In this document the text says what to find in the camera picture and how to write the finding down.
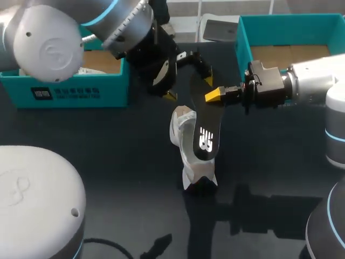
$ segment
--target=white robotic arm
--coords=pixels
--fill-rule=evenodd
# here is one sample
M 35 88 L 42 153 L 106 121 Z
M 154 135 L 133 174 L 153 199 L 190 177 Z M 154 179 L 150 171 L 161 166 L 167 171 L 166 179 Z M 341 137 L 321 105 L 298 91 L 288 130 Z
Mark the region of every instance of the white robotic arm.
M 40 81 L 64 81 L 82 65 L 79 25 L 117 57 L 152 23 L 147 0 L 26 0 L 0 12 L 0 71 L 21 68 Z

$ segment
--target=black table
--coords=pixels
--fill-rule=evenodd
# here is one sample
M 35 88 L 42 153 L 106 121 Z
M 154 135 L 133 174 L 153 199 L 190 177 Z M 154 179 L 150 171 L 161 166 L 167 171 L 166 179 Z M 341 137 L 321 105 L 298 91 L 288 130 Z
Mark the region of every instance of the black table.
M 239 83 L 233 45 L 181 44 L 197 46 Z M 179 105 L 191 105 L 191 73 L 179 73 Z M 323 107 L 253 109 L 249 116 L 240 106 L 227 108 L 219 190 L 191 197 L 181 190 L 181 157 L 168 134 L 176 103 L 148 97 L 135 80 L 131 91 L 127 109 L 17 111 L 1 89 L 0 145 L 38 146 L 69 160 L 85 183 L 86 237 L 115 241 L 135 258 L 168 234 L 172 243 L 160 258 L 301 258 L 305 218 L 343 175 L 325 158 Z M 235 192 L 241 195 L 233 206 Z M 124 256 L 89 244 L 83 259 L 91 258 Z

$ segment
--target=teal box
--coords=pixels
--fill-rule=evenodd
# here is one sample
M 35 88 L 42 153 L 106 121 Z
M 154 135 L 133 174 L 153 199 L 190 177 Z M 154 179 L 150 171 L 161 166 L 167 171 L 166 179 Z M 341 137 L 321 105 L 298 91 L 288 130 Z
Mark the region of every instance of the teal box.
M 82 27 L 80 32 L 90 35 Z M 102 50 L 101 41 L 87 43 L 85 50 Z M 42 83 L 16 70 L 0 73 L 0 82 L 17 108 L 126 107 L 129 65 L 123 59 L 119 74 L 75 75 L 61 83 Z
M 341 14 L 241 16 L 237 27 L 239 71 L 253 61 L 251 46 L 326 45 L 331 55 L 345 53 L 345 20 Z

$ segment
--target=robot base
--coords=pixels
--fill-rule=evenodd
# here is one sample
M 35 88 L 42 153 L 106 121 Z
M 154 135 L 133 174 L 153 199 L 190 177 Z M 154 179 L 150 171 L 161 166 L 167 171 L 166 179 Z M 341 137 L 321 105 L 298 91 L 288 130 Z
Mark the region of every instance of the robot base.
M 312 248 L 311 248 L 311 245 L 309 244 L 309 239 L 308 239 L 308 223 L 309 223 L 309 219 L 310 219 L 310 216 L 308 218 L 308 221 L 307 221 L 307 227 L 306 227 L 306 243 L 307 243 L 307 249 L 308 249 L 308 252 L 309 252 L 309 255 L 312 259 L 316 259 L 315 256 L 314 256 L 314 253 L 312 251 Z

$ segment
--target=shoe sole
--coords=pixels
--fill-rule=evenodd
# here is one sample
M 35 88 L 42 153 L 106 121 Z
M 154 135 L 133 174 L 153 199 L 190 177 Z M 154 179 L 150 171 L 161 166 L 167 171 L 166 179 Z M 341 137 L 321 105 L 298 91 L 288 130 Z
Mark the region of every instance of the shoe sole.
M 179 146 L 178 140 L 174 135 L 173 132 L 173 126 L 174 126 L 174 116 L 175 116 L 175 111 L 172 113 L 171 120 L 170 120 L 170 128 L 169 128 L 169 135 L 170 135 L 170 141 L 173 143 L 175 146 Z

